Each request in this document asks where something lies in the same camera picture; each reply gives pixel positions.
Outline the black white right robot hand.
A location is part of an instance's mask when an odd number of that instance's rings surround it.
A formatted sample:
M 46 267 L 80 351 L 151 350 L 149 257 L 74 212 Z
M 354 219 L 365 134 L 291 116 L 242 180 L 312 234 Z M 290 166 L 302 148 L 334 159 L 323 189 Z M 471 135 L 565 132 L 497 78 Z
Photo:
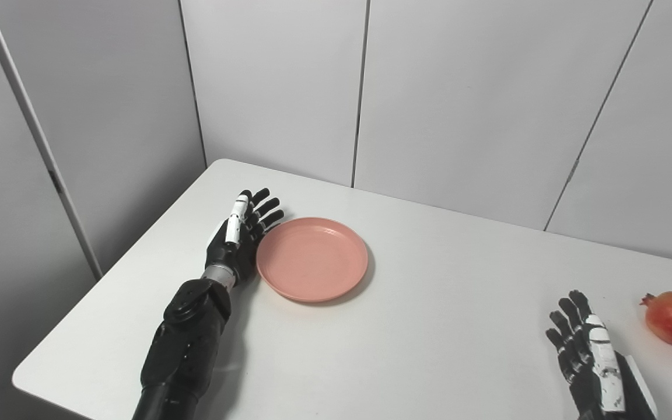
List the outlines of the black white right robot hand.
M 656 402 L 632 356 L 614 349 L 579 290 L 560 298 L 545 335 L 554 346 L 579 419 L 656 419 Z

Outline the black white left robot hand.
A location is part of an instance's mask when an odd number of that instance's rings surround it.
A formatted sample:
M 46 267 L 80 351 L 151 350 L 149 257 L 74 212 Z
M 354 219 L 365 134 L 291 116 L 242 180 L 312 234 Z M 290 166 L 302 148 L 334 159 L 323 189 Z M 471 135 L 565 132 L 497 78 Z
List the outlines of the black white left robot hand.
M 203 278 L 230 290 L 253 274 L 258 247 L 285 213 L 268 188 L 241 191 L 207 247 Z

